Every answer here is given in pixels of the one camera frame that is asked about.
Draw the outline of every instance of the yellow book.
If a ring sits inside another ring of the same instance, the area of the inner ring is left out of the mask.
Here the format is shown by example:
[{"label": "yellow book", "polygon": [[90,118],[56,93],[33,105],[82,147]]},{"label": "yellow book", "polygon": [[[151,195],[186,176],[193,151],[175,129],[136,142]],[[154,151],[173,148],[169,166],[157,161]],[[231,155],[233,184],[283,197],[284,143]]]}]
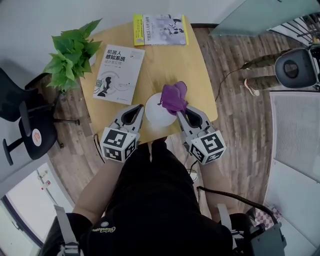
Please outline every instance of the yellow book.
[{"label": "yellow book", "polygon": [[189,44],[184,15],[141,15],[133,16],[135,46]]}]

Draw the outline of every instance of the glass door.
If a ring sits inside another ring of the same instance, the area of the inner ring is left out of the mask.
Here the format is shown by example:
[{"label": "glass door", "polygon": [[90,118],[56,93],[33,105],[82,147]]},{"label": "glass door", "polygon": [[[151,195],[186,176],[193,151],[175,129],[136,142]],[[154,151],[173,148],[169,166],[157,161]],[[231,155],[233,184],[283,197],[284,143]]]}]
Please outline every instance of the glass door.
[{"label": "glass door", "polygon": [[0,201],[0,249],[5,256],[37,256],[40,246],[30,238],[24,227],[18,223]]},{"label": "glass door", "polygon": [[317,0],[245,0],[210,34],[255,36],[319,10]]}]

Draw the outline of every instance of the green leaf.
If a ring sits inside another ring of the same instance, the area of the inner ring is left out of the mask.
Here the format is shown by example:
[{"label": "green leaf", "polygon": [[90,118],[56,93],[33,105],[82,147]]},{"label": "green leaf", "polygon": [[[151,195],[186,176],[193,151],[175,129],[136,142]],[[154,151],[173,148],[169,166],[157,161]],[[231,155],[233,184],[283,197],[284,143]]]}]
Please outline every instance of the green leaf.
[{"label": "green leaf", "polygon": [[65,67],[65,75],[67,78],[71,79],[71,80],[75,80],[75,75],[72,72],[72,65],[70,65],[69,63],[67,63],[66,67]]},{"label": "green leaf", "polygon": [[59,57],[59,55],[56,53],[49,53],[49,55],[51,55],[52,57]]},{"label": "green leaf", "polygon": [[58,73],[63,68],[62,61],[58,56],[52,56],[52,60],[45,66],[44,73]]},{"label": "green leaf", "polygon": [[79,29],[67,30],[61,32],[61,37],[64,39],[71,39],[74,41],[83,42],[85,38]]},{"label": "green leaf", "polygon": [[89,63],[89,60],[88,59],[85,59],[84,60],[84,63],[83,63],[83,71],[84,72],[92,72],[91,71],[91,67],[90,67],[90,63]]},{"label": "green leaf", "polygon": [[84,26],[79,28],[79,30],[82,32],[83,37],[87,38],[88,36],[90,36],[91,32],[97,27],[97,25],[99,24],[99,22],[101,20],[102,20],[102,18],[98,19],[98,20],[91,21],[90,23],[85,24]]},{"label": "green leaf", "polygon": [[66,69],[63,68],[60,72],[52,74],[50,84],[53,84],[53,86],[56,86],[56,87],[61,87],[66,83],[66,81],[67,81]]},{"label": "green leaf", "polygon": [[65,61],[66,60],[66,57],[59,51],[59,50],[56,50],[58,52],[58,57],[62,60],[62,61]]},{"label": "green leaf", "polygon": [[101,41],[90,42],[86,45],[85,51],[90,55],[90,58],[96,53],[101,45]]},{"label": "green leaf", "polygon": [[71,50],[74,47],[74,44],[70,38],[65,38],[63,36],[53,36],[52,40],[54,47],[62,54],[71,53]]},{"label": "green leaf", "polygon": [[85,62],[85,57],[81,56],[79,61],[77,62],[77,64],[79,64],[80,66],[82,66],[82,64]]},{"label": "green leaf", "polygon": [[76,64],[79,61],[81,55],[82,55],[81,51],[75,51],[73,53],[66,53],[64,56],[68,60],[72,61],[73,64]]},{"label": "green leaf", "polygon": [[73,73],[74,74],[76,74],[78,77],[82,77],[82,78],[84,78],[85,77],[85,75],[84,75],[84,68],[81,66],[81,65],[79,65],[78,63],[73,67]]},{"label": "green leaf", "polygon": [[53,87],[53,88],[56,88],[58,85],[56,85],[56,83],[54,81],[51,81],[50,83],[48,83],[46,85],[46,87]]},{"label": "green leaf", "polygon": [[72,62],[70,59],[66,58],[65,61],[66,61],[66,64],[67,64],[70,68],[72,68],[72,67],[74,66],[73,62]]},{"label": "green leaf", "polygon": [[81,51],[84,48],[84,44],[79,41],[74,41],[74,49],[76,51]]},{"label": "green leaf", "polygon": [[74,88],[76,88],[76,87],[78,87],[78,84],[77,84],[77,82],[76,81],[73,81],[73,80],[71,80],[71,79],[67,79],[66,80],[66,82],[65,82],[65,84],[64,84],[64,90],[66,91],[66,90],[68,90],[68,89],[74,89]]}]

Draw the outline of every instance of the white cube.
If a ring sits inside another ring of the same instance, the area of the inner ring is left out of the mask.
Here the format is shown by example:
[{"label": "white cube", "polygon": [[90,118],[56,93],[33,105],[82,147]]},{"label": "white cube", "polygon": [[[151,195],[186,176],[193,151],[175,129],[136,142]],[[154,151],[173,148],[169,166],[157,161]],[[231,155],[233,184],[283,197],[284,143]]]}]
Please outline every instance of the white cube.
[{"label": "white cube", "polygon": [[103,157],[124,163],[137,148],[136,137],[134,133],[104,128],[100,141]]},{"label": "white cube", "polygon": [[219,159],[226,151],[226,144],[219,130],[191,140],[189,152],[205,165]]}]

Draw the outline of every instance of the chair backrest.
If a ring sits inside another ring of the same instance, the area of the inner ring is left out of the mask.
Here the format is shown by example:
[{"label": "chair backrest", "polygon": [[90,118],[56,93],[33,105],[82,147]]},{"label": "chair backrest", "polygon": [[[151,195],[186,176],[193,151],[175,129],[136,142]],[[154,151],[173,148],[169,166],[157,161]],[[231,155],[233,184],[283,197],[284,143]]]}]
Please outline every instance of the chair backrest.
[{"label": "chair backrest", "polygon": [[307,49],[290,50],[276,60],[276,78],[283,86],[292,89],[314,86],[317,76],[312,61]]},{"label": "chair backrest", "polygon": [[0,117],[15,122],[20,117],[19,106],[29,101],[37,91],[24,90],[17,86],[0,68]]}]

